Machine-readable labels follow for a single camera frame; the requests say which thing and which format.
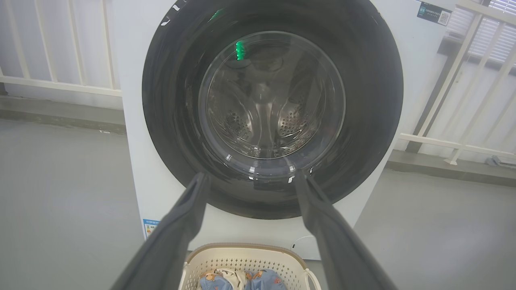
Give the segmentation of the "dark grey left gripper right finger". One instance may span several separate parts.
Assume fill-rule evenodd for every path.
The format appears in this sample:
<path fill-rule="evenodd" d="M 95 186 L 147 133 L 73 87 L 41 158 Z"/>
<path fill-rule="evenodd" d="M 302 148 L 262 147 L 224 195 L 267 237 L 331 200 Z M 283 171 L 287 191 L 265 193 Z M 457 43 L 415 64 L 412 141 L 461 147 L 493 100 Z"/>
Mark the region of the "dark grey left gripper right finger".
<path fill-rule="evenodd" d="M 331 290 L 395 290 L 396 286 L 312 176 L 294 178 L 302 219 L 315 237 Z"/>

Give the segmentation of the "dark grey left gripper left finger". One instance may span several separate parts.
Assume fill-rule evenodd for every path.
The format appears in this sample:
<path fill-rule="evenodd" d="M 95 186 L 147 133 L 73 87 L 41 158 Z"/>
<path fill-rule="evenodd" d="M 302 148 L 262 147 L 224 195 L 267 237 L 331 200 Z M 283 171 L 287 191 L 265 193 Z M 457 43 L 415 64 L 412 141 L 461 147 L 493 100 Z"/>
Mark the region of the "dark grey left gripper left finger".
<path fill-rule="evenodd" d="M 113 290 L 178 290 L 189 243 L 202 226 L 210 177 L 197 173 L 118 277 Z"/>

